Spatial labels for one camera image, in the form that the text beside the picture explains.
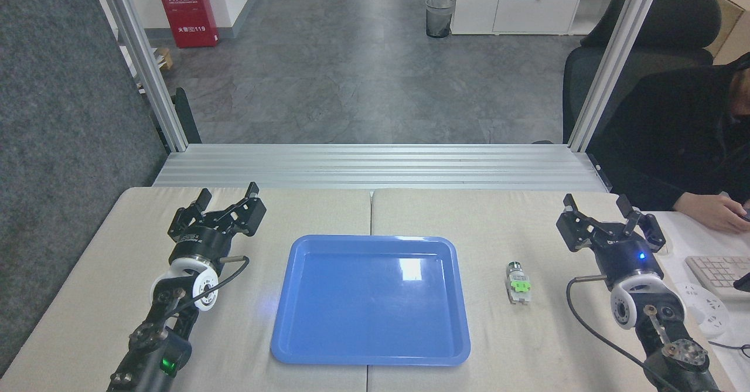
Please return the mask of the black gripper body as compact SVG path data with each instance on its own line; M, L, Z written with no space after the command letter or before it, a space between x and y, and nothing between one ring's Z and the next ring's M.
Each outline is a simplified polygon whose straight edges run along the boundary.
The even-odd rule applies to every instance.
M653 255L649 243L640 235L632 235L618 241L603 240L591 244L598 269L606 276L608 290L616 284L640 274L656 274L664 278L664 272Z
M211 227L189 226L172 237L176 245L169 256L169 263L178 258L199 258L211 264L218 264L221 258L228 256L233 235L231 232L217 231Z

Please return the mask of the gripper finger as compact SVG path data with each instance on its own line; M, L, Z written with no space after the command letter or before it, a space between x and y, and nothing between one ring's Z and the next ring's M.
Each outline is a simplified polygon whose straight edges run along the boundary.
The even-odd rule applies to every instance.
M203 226L230 236L254 236L266 213L266 207L258 197L259 192L259 186L250 183L246 194L237 203L225 210L206 213Z
M565 245L575 253L590 248L597 255L611 255L615 246L615 224L602 222L579 211L572 194L563 198L564 210L555 223Z
M652 253L658 253L665 246L666 240L656 216L643 213L639 208L632 206L626 195L619 195L616 205L626 218L626 224L621 231L622 238L634 235L635 227L639 227Z
M211 202L212 194L209 189L202 189L196 200L187 207L177 209L171 226L168 228L170 238L180 238L191 224L204 219L204 211Z

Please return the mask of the person's hand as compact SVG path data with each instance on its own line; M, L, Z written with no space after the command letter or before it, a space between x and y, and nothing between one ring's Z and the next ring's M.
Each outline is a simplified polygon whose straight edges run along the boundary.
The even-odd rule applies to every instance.
M677 199L673 210L715 231L742 234L749 230L749 222L743 219L747 215L743 205L724 195L686 192Z

